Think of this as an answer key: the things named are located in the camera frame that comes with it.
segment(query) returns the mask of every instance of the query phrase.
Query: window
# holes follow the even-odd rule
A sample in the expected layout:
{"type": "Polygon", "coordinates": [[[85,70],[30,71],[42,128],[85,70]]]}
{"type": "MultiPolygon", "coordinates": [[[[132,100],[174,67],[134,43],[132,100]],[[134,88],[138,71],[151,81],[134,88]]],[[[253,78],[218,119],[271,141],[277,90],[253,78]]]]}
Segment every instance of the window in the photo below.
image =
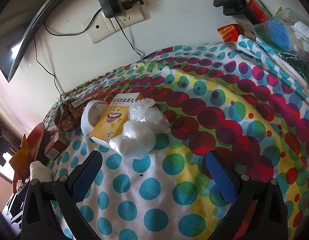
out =
{"type": "Polygon", "coordinates": [[[0,165],[0,173],[8,178],[9,180],[13,180],[13,177],[14,177],[14,170],[13,168],[11,167],[11,165],[9,164],[9,161],[10,159],[12,158],[12,156],[9,154],[9,153],[4,153],[2,155],[4,157],[4,159],[6,160],[6,163],[4,166],[1,166],[0,165]]]}

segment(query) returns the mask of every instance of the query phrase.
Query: screw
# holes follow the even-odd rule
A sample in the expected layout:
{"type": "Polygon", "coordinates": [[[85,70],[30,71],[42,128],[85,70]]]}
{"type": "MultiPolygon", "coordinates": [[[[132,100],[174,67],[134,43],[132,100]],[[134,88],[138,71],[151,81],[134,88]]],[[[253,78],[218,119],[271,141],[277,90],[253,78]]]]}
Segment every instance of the screw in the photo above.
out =
{"type": "Polygon", "coordinates": [[[37,182],[38,182],[38,179],[33,179],[33,180],[30,182],[30,184],[31,184],[31,185],[36,185],[37,182]]]}
{"type": "Polygon", "coordinates": [[[270,182],[271,182],[272,185],[277,185],[278,184],[276,179],[270,179],[270,182]]]}
{"type": "Polygon", "coordinates": [[[60,177],[59,177],[59,180],[60,181],[66,181],[68,179],[68,176],[67,175],[61,175],[60,177]]]}
{"type": "Polygon", "coordinates": [[[248,181],[250,179],[250,177],[247,174],[242,174],[241,179],[244,180],[244,181],[248,181]]]}

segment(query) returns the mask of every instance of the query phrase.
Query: black clamp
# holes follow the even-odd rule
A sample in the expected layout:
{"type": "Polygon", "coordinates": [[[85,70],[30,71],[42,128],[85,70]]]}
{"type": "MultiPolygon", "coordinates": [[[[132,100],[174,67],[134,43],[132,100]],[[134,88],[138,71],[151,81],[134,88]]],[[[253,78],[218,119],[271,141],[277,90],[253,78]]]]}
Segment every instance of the black clamp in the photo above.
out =
{"type": "Polygon", "coordinates": [[[223,6],[223,14],[225,16],[243,14],[253,25],[260,23],[250,10],[246,0],[213,0],[213,6],[223,6]]]}
{"type": "Polygon", "coordinates": [[[102,155],[92,151],[86,160],[56,181],[41,183],[33,179],[29,184],[22,214],[22,240],[69,240],[56,220],[50,200],[59,208],[73,236],[78,240],[100,240],[81,216],[76,203],[84,200],[102,165],[102,155]]]}
{"type": "Polygon", "coordinates": [[[209,240],[232,240],[252,200],[258,200],[252,221],[246,233],[237,240],[288,239],[288,208],[277,180],[254,181],[247,174],[238,174],[216,151],[205,155],[202,169],[205,174],[206,170],[210,172],[224,200],[232,204],[209,240]]]}

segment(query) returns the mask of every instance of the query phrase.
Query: power adapter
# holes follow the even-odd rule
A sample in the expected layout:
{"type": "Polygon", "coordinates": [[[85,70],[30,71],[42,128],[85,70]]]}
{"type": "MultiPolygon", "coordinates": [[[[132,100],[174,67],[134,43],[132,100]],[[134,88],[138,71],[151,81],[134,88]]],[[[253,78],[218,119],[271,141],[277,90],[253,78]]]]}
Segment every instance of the power adapter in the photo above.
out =
{"type": "Polygon", "coordinates": [[[121,9],[116,0],[98,0],[106,18],[114,18],[121,14],[121,9]]]}

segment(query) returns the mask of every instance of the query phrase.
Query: polka dot blanket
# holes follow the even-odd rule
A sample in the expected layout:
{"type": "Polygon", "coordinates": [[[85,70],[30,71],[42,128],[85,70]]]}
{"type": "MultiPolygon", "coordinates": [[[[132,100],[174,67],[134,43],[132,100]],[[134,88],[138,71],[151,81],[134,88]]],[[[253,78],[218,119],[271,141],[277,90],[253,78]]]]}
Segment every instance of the polka dot blanket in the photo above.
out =
{"type": "MultiPolygon", "coordinates": [[[[270,47],[240,36],[237,45],[175,46],[118,68],[61,96],[111,102],[118,93],[153,98],[170,122],[154,153],[122,158],[85,137],[66,133],[66,151],[47,166],[69,174],[92,150],[103,165],[77,206],[101,239],[206,240],[230,208],[203,155],[215,149],[238,173],[277,179],[288,207],[289,239],[309,215],[309,87],[270,47]]],[[[56,217],[74,238],[56,202],[56,217]]]]}

